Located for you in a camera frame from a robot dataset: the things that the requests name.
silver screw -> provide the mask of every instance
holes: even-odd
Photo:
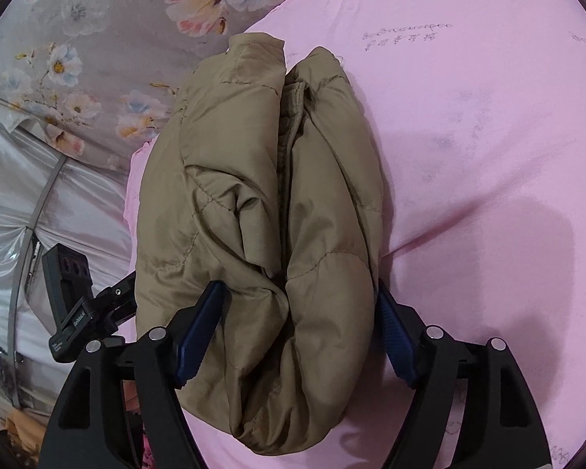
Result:
[[[166,334],[167,334],[167,331],[165,330],[165,328],[161,328],[159,326],[158,328],[154,328],[154,329],[150,330],[148,337],[150,337],[150,340],[161,340],[161,339],[165,338]]]
[[[428,326],[425,332],[429,338],[433,338],[435,340],[443,338],[443,335],[445,335],[445,332],[442,330],[442,328],[439,328],[438,326]]]
[[[497,349],[498,351],[503,351],[506,349],[506,343],[500,338],[494,338],[491,340],[491,346],[493,349]]]
[[[95,353],[100,347],[102,347],[102,343],[99,340],[92,340],[85,346],[85,349],[88,353]]]

floral fabric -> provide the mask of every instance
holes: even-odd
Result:
[[[0,121],[127,169],[177,87],[284,0],[13,0],[0,18]]]

folded jacket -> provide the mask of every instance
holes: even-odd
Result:
[[[342,417],[373,327],[382,176],[339,62],[316,48],[230,39],[179,91],[138,217],[137,329],[231,291],[197,376],[193,415],[263,455],[320,442]]]

puffer jacket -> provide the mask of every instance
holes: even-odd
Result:
[[[336,426],[367,354],[382,177],[339,62],[316,48],[288,74],[284,43],[230,39],[179,91],[145,169],[139,336],[196,303],[232,299],[183,408],[262,455]]]

pink cloth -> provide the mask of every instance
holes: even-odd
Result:
[[[391,290],[455,338],[508,342],[563,467],[586,439],[579,2],[288,0],[251,31],[284,39],[289,66],[317,45],[339,57],[386,173]],[[345,420],[303,453],[262,458],[188,422],[211,469],[376,469],[411,396],[374,348]],[[463,396],[438,467],[450,462]]]

